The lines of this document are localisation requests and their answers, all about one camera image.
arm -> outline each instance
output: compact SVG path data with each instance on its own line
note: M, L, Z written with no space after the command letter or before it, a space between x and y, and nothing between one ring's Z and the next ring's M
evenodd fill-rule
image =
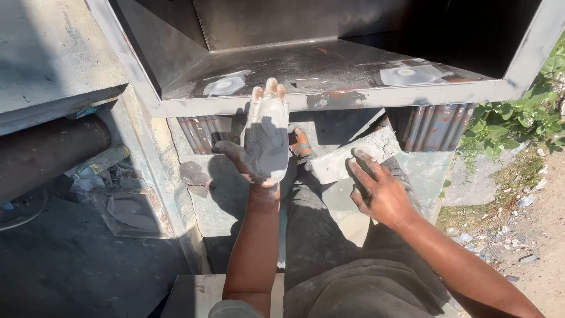
M280 189L251 185L247 210L229 259L222 299L238 299L264 317L271 313L271 290L279 255Z
M288 165L289 105L284 96L285 87L274 78L267 80L265 90L253 88L245 148L230 141L215 144L249 180L247 210L222 298L243 300L267 318L279 255L279 182Z
M507 279L420 216L386 167L358 149L354 154L370 173L363 171L355 158L347 163L364 192L356 189L351 194L359 210L399 234L441 276L470 314L543 317Z

white putty-covered hand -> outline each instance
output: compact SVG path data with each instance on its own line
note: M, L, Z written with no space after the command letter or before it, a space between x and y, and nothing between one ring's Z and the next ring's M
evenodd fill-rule
M245 147L230 141L215 144L249 182L269 188L278 184L288 166L289 104L284 101L286 89L269 78L265 90L253 88L245 125Z

dirty hand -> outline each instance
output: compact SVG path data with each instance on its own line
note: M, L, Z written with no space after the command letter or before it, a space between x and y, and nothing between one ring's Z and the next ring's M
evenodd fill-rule
M404 186L385 166L373 159L361 149L353 149L356 157L349 159L347 165L353 173L356 183L361 186L351 193L351 199L359 210L379 223L384 223L393 230L405 226L414 217L420 215L410 204ZM370 174L357 163L361 161Z
M216 149L225 154L251 184L270 188L284 177L288 166L289 104L286 89L269 78L265 90L253 88L245 125L245 148L219 141Z

black pipe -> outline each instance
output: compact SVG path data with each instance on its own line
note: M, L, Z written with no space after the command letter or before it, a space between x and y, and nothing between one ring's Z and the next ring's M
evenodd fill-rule
M55 119L0 137L0 205L56 178L110 146L95 115Z

dirt ground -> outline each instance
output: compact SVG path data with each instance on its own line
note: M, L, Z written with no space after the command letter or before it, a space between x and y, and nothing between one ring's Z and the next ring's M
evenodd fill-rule
M513 223L513 231L526 237L531 252L507 253L500 269L520 277L514 284L547 317L563 317L565 310L565 152L546 156L549 166L545 190L523 217ZM522 264L518 258L533 253L540 259Z
M539 174L544 165L547 165L547 173ZM448 235L448 229L456 231L450 235L454 241L466 246L502 275L514 276L507 278L513 278L515 286L546 317L563 317L565 152L541 158L536 149L529 148L493 178L499 184L495 201L469 207L443 207L436 226ZM542 178L546 183L536 190L535 185ZM518 207L515 204L518 195L520 198L534 196L536 200L530 206ZM472 240L464 242L459 236L461 233L469 234ZM530 263L520 261L529 255L539 259Z

